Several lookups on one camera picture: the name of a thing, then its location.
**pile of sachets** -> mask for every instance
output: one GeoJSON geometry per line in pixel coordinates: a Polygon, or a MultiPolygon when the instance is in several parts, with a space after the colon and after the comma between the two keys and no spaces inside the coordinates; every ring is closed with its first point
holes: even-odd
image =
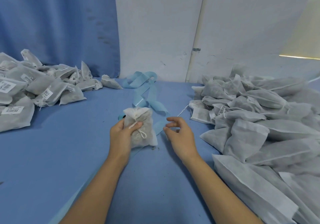
{"type": "Polygon", "coordinates": [[[302,78],[203,76],[191,119],[223,155],[215,169],[267,224],[320,223],[320,93],[302,78]]]}
{"type": "Polygon", "coordinates": [[[92,77],[82,61],[81,70],[64,64],[46,66],[29,50],[24,61],[0,53],[0,132],[29,126],[35,105],[52,106],[86,99],[82,91],[105,87],[122,89],[107,75],[101,81],[92,77]]]}

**hand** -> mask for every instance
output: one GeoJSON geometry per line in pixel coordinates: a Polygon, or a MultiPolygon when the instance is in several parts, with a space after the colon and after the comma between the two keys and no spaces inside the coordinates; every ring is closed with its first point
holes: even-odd
{"type": "Polygon", "coordinates": [[[168,139],[171,141],[174,152],[182,160],[184,164],[194,157],[200,157],[196,148],[195,138],[188,124],[181,117],[168,117],[167,121],[172,121],[166,124],[163,128],[168,139]],[[174,132],[169,127],[179,127],[180,130],[174,132]]]}
{"type": "Polygon", "coordinates": [[[142,122],[138,122],[131,129],[129,129],[130,126],[124,129],[124,123],[125,120],[122,119],[110,129],[110,149],[107,158],[117,161],[122,168],[124,168],[129,161],[131,134],[143,125],[142,122]]]}

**finger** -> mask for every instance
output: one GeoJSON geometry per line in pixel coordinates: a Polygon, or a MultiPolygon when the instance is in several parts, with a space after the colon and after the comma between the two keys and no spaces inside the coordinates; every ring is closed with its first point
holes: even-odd
{"type": "Polygon", "coordinates": [[[125,128],[125,130],[128,131],[131,135],[134,131],[140,129],[142,125],[143,125],[143,123],[141,121],[139,121],[132,128],[130,128],[131,126],[128,126],[125,128]]]}
{"type": "Polygon", "coordinates": [[[177,127],[180,127],[180,128],[188,126],[188,124],[181,117],[168,117],[167,121],[173,121],[177,123],[178,124],[177,127]]]}
{"type": "Polygon", "coordinates": [[[117,128],[117,129],[123,129],[123,126],[124,126],[124,124],[125,124],[125,120],[124,119],[122,119],[121,121],[118,121],[118,123],[117,124],[115,124],[114,125],[114,127],[115,128],[117,128]]]}
{"type": "Polygon", "coordinates": [[[169,138],[170,141],[173,139],[174,135],[176,134],[176,132],[174,132],[173,130],[171,130],[168,127],[164,127],[163,131],[165,132],[165,134],[167,135],[167,137],[169,138]]]}
{"type": "Polygon", "coordinates": [[[170,127],[179,127],[177,122],[170,122],[168,124],[166,124],[166,127],[170,128],[170,127]]]}

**forearm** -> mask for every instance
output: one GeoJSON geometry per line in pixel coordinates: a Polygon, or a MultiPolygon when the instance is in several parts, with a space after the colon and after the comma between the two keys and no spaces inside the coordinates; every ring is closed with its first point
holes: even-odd
{"type": "Polygon", "coordinates": [[[60,224],[105,223],[122,169],[118,161],[107,158],[60,224]]]}
{"type": "Polygon", "coordinates": [[[217,224],[262,224],[200,156],[184,162],[217,224]]]}

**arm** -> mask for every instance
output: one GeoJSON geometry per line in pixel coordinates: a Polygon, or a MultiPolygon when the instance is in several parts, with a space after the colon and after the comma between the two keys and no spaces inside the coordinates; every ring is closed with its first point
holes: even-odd
{"type": "Polygon", "coordinates": [[[129,161],[131,134],[142,126],[129,129],[124,119],[110,129],[110,149],[106,161],[74,203],[60,224],[104,224],[119,176],[129,161]]]}
{"type": "Polygon", "coordinates": [[[174,152],[182,160],[197,184],[217,224],[262,224],[263,222],[223,183],[202,160],[192,130],[181,117],[169,117],[164,128],[174,152]],[[179,127],[174,132],[170,127],[179,127]]]}

